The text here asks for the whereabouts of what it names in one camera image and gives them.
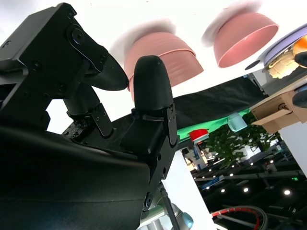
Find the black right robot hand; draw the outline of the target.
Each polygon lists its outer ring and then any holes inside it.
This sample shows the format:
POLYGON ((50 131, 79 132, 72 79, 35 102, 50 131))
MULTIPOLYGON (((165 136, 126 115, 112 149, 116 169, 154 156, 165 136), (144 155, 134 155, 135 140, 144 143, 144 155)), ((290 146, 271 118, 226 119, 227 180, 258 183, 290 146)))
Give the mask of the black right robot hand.
POLYGON ((163 61, 138 59, 131 116, 113 124, 94 89, 127 75, 75 16, 67 3, 33 13, 0 48, 3 230, 135 230, 177 150, 163 61))

